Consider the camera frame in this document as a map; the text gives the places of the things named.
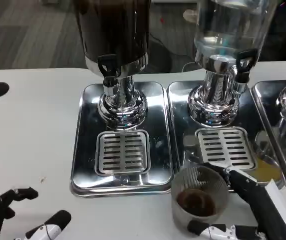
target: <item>clear glass jar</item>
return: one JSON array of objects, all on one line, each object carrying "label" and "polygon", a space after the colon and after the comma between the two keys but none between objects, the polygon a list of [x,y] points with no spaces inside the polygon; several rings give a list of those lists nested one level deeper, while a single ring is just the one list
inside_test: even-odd
[{"label": "clear glass jar", "polygon": [[197,50],[229,61],[248,49],[258,49],[260,54],[277,4],[277,0],[199,0]]}]

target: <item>robotic hand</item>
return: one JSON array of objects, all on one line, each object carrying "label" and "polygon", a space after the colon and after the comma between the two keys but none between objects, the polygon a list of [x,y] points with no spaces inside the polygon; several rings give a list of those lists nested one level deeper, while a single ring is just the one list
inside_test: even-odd
[{"label": "robotic hand", "polygon": [[190,232],[213,240],[286,240],[285,201],[273,180],[261,186],[255,178],[233,166],[203,165],[218,172],[250,205],[258,227],[233,225],[227,229],[224,224],[209,225],[192,220],[188,225]]},{"label": "robotic hand", "polygon": [[[15,212],[9,207],[13,201],[32,200],[36,197],[38,192],[31,187],[12,189],[0,195],[0,232],[4,219],[15,216]],[[25,240],[54,240],[70,221],[71,215],[67,211],[58,211],[44,224],[28,231]]]}]

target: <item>slotted grate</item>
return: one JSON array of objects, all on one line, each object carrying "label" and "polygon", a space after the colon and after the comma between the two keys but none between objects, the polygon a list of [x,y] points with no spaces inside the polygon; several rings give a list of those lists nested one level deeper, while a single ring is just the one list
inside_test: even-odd
[{"label": "slotted grate", "polygon": [[219,162],[226,166],[233,165],[241,170],[255,167],[245,129],[241,127],[200,129],[195,135],[205,163]]},{"label": "slotted grate", "polygon": [[102,132],[97,142],[96,171],[100,175],[141,173],[149,166],[144,131]]}]

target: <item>clear plastic cup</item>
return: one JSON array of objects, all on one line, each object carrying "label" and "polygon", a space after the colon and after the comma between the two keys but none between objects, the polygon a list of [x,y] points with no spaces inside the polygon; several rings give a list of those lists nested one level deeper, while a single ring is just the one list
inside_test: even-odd
[{"label": "clear plastic cup", "polygon": [[[210,196],[214,203],[213,214],[207,216],[194,215],[184,210],[177,202],[180,193],[185,190],[196,190]],[[171,184],[172,214],[176,225],[187,230],[188,223],[197,220],[212,224],[218,219],[227,206],[229,192],[224,179],[214,170],[198,165],[178,172]]]}]

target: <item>white table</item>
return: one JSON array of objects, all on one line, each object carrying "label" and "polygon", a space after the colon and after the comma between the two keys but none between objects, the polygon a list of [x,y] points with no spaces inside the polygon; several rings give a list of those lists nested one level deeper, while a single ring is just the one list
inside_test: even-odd
[{"label": "white table", "polygon": [[[204,70],[145,74],[136,81],[201,80]],[[252,86],[262,80],[286,79],[286,62],[258,63]],[[31,186],[34,200],[14,202],[16,216],[5,220],[0,239],[11,240],[43,223],[60,209],[72,221],[58,240],[183,240],[171,217],[170,195],[83,199],[69,191],[79,97],[102,79],[83,69],[0,70],[0,82],[10,86],[0,97],[0,193]],[[286,200],[286,189],[282,189]],[[256,225],[250,208],[232,195],[219,222]]]}]

